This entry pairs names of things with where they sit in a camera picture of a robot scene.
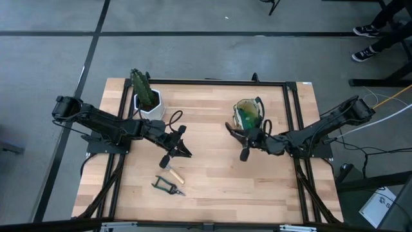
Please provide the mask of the silver aluminium extrusion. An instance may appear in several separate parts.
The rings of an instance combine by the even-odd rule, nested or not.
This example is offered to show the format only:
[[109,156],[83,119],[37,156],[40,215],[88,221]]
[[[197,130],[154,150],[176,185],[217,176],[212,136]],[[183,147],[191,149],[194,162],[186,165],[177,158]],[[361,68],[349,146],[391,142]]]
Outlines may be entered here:
[[104,222],[100,227],[100,232],[113,232],[115,229],[137,227],[138,222]]
[[316,227],[280,225],[279,232],[317,232]]

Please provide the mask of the grey chair base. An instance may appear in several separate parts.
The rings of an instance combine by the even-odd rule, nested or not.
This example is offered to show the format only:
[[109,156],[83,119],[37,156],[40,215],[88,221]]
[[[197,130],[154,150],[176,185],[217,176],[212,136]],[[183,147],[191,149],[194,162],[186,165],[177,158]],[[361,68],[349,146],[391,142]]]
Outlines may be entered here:
[[23,154],[24,148],[14,146],[13,144],[10,144],[7,142],[0,141],[0,152],[2,151],[9,151],[15,154]]

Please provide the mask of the white faceted plant pot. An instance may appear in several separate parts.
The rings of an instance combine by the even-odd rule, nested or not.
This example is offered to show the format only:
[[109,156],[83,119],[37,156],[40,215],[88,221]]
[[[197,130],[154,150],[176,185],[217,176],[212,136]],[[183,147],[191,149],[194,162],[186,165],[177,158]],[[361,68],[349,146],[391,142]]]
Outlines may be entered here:
[[138,98],[137,94],[134,94],[133,100],[134,100],[134,107],[136,111],[139,111],[141,116],[144,119],[149,119],[149,120],[162,120],[164,113],[165,113],[165,103],[162,98],[162,94],[156,90],[152,89],[152,92],[154,93],[155,96],[155,103],[156,106],[151,106],[151,107],[140,107],[140,100]]

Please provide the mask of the tall green cactus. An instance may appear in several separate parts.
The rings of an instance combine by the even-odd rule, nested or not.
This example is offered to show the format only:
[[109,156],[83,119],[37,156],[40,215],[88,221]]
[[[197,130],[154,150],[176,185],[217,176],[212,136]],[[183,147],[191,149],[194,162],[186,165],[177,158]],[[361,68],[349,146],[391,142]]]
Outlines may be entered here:
[[134,92],[137,94],[141,109],[151,111],[158,106],[159,96],[151,89],[147,72],[143,74],[141,71],[133,68],[130,71],[130,79]]

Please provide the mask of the black aluminium table frame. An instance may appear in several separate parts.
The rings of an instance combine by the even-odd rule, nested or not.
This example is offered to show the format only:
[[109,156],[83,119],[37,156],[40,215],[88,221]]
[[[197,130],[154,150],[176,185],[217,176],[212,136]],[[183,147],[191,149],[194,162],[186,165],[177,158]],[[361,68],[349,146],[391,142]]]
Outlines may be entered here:
[[164,151],[150,142],[134,141],[126,155],[118,186],[112,188],[102,211],[117,220],[229,224],[299,224],[319,221],[309,196],[300,196],[296,161],[252,150],[239,159],[241,145],[225,128],[233,105],[261,97],[273,132],[298,130],[319,118],[309,82],[183,81],[156,84],[166,115],[182,110],[179,124],[187,127],[184,142],[192,157],[174,158],[171,166],[184,179],[181,195],[153,187],[157,176],[174,177],[158,165]]

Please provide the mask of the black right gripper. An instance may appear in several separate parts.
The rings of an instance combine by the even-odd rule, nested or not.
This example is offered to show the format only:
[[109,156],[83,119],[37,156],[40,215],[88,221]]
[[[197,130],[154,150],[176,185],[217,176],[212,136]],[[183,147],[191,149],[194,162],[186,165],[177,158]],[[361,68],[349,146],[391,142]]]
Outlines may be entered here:
[[251,128],[249,130],[240,130],[233,128],[228,122],[225,122],[227,131],[242,145],[240,161],[246,162],[250,149],[265,151],[269,155],[283,155],[285,152],[288,139],[283,135],[272,136],[272,121],[264,120],[260,128]]

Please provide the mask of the white printed box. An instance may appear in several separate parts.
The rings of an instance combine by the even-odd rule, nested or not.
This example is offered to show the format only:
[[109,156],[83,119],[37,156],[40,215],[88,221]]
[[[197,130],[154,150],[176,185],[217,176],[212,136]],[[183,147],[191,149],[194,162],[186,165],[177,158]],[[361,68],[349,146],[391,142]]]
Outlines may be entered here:
[[372,196],[361,207],[359,213],[374,228],[378,228],[395,199],[396,196],[387,187],[380,187],[372,191]]

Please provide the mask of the person's leg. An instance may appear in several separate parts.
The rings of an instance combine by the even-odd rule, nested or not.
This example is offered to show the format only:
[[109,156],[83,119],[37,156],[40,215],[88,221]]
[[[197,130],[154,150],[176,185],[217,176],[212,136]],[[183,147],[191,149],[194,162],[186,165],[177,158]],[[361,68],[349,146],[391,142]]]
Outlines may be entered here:
[[376,43],[370,46],[371,50],[376,53],[380,53],[383,50],[392,47],[394,44],[407,39],[412,36],[412,21],[409,21],[402,28],[397,31],[390,33],[389,35],[383,37]]
[[371,22],[372,27],[380,30],[386,26],[393,16],[405,7],[405,0],[392,0]]

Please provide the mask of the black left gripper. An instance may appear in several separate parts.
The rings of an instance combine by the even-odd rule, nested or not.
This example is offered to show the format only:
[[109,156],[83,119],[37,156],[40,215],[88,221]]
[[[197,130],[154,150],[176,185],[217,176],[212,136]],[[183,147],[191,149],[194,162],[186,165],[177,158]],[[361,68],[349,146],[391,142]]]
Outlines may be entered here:
[[144,138],[167,152],[159,163],[161,168],[166,168],[173,157],[192,157],[192,153],[187,149],[182,139],[186,126],[181,125],[178,130],[173,130],[170,133],[165,132],[166,125],[164,121],[146,121],[144,126]]

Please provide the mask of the wooden-handled hand rake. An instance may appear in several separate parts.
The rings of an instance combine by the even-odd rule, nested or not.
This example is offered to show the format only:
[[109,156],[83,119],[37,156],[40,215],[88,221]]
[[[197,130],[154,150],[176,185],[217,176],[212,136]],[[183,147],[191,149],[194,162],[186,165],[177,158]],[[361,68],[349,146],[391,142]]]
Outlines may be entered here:
[[166,166],[166,169],[169,171],[169,173],[177,179],[177,181],[181,184],[184,185],[185,184],[185,180],[168,164]]

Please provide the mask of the beige green-trimmed gardening bag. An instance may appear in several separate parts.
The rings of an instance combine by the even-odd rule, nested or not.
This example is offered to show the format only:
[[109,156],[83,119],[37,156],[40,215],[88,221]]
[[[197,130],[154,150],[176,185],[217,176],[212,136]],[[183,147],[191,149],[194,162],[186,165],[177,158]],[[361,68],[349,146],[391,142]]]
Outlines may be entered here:
[[259,126],[256,127],[256,128],[260,128],[263,123],[263,119],[265,118],[265,107],[260,97],[256,97],[254,99],[242,99],[233,106],[233,110],[234,110],[233,121],[237,129],[244,130],[242,127],[242,119],[241,119],[240,111],[241,110],[254,110],[254,109],[260,110],[261,122]]

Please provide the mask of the black desk foot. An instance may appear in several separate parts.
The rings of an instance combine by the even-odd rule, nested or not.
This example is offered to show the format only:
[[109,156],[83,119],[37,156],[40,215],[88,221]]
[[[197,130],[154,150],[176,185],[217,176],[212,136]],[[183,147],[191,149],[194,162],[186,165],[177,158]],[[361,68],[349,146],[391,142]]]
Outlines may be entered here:
[[403,65],[400,69],[383,79],[349,79],[348,84],[352,87],[408,87],[412,79],[404,79],[412,73],[412,61]]

